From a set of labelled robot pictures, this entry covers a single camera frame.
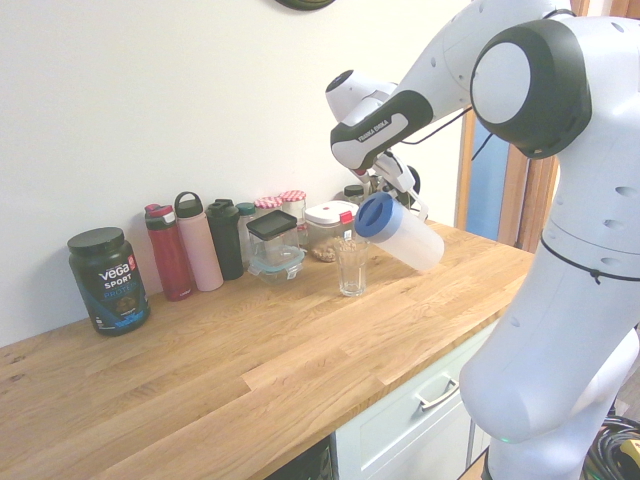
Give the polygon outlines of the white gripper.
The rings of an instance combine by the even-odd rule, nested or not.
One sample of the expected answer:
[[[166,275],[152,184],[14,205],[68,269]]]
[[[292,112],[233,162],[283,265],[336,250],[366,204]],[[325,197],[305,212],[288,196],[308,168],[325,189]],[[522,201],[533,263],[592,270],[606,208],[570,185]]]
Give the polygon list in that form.
[[[400,193],[417,193],[415,190],[417,180],[413,173],[391,151],[385,151],[377,156],[374,170]]]

